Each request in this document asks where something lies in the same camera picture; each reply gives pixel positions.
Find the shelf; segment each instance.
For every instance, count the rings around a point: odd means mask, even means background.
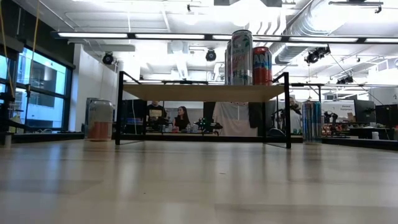
[[[124,84],[123,90],[146,101],[267,102],[283,93],[284,87]]]

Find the person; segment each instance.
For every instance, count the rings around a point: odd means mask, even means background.
[[[297,132],[302,130],[301,111],[299,105],[293,97],[289,98],[290,103],[290,133],[296,129]]]
[[[187,128],[189,122],[187,108],[180,106],[177,111],[178,115],[174,118],[173,126],[178,127],[178,130],[183,130]]]
[[[166,110],[164,110],[163,106],[159,105],[159,101],[152,101],[152,103],[147,106],[147,121],[160,121],[160,118],[165,118],[166,116]]]

